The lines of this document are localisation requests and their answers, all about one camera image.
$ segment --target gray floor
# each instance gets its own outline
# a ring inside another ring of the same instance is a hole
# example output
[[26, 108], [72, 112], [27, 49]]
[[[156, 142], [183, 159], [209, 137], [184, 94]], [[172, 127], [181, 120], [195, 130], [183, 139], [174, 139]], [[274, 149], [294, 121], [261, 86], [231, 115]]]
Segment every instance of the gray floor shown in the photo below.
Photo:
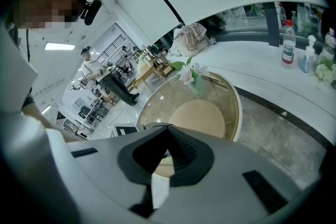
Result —
[[243, 123], [238, 142], [268, 159], [304, 189], [318, 178], [326, 150], [273, 111], [240, 96]]

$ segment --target microphone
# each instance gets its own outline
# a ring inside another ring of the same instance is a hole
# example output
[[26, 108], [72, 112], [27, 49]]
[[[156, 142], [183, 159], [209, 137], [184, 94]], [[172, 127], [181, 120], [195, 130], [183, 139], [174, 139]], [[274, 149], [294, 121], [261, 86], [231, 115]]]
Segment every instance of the microphone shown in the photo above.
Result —
[[91, 25], [95, 16], [97, 15], [99, 9], [101, 7], [101, 0], [93, 0], [92, 3], [87, 4], [87, 12], [84, 10], [82, 17], [84, 17], [84, 23], [86, 25]]

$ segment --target flower vase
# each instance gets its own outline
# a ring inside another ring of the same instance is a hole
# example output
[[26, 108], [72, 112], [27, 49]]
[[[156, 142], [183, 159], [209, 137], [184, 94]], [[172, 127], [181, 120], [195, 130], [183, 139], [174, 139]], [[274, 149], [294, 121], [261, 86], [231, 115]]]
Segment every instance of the flower vase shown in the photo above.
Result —
[[197, 75], [194, 81], [188, 84], [188, 87], [193, 91], [193, 93], [201, 94], [204, 91], [202, 76]]

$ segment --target black pants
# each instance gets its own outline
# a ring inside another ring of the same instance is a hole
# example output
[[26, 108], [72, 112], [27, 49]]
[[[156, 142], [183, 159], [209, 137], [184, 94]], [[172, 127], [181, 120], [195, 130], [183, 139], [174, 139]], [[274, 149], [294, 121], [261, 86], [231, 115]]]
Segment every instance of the black pants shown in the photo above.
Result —
[[133, 101], [133, 95], [129, 93], [126, 86], [113, 74], [108, 74], [103, 77], [99, 84], [102, 87], [107, 88], [115, 93], [126, 104], [130, 104]]

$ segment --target white cap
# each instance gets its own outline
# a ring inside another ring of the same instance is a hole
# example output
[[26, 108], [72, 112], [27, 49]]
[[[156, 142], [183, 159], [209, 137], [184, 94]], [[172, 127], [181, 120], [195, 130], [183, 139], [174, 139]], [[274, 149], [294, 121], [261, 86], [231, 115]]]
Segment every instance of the white cap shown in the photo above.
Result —
[[308, 39], [309, 39], [309, 47], [313, 47], [314, 43], [316, 42], [316, 37], [313, 35], [310, 35]]
[[313, 48], [313, 45], [316, 41], [316, 37], [310, 35], [308, 39], [309, 39], [309, 46], [306, 47], [306, 53], [305, 53], [307, 57], [313, 56], [315, 54], [315, 49]]

